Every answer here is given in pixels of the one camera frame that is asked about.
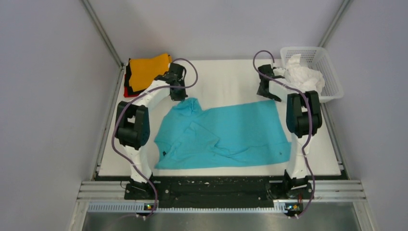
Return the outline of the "teal polo shirt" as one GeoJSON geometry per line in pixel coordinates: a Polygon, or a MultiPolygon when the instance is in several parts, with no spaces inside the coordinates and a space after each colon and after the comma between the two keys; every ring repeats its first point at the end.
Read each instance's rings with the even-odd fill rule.
{"type": "Polygon", "coordinates": [[[154,141],[157,169],[280,164],[291,152],[272,100],[204,110],[189,98],[164,116],[154,141]]]}

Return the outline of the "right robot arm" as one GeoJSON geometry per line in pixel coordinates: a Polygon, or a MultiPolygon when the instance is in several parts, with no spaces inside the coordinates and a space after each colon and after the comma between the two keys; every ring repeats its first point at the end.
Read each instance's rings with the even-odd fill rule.
{"type": "Polygon", "coordinates": [[[286,126],[291,133],[290,160],[284,172],[282,192],[288,198],[295,198],[302,190],[311,191],[308,185],[309,143],[322,126],[319,94],[315,90],[298,93],[293,91],[283,76],[275,75],[271,64],[257,69],[260,83],[257,95],[286,103],[286,126]]]}

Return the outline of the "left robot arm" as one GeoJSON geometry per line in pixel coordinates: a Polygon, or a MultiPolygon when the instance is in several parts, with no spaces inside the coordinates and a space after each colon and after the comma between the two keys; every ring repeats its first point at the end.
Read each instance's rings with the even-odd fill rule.
{"type": "Polygon", "coordinates": [[[151,131],[149,113],[167,97],[173,101],[183,101],[188,97],[185,75],[184,66],[170,63],[169,70],[158,75],[131,104],[121,101],[117,106],[114,137],[125,149],[122,156],[130,160],[130,177],[133,182],[138,183],[136,193],[143,199],[152,197],[154,193],[153,184],[148,182],[152,170],[144,148],[151,131]]]}

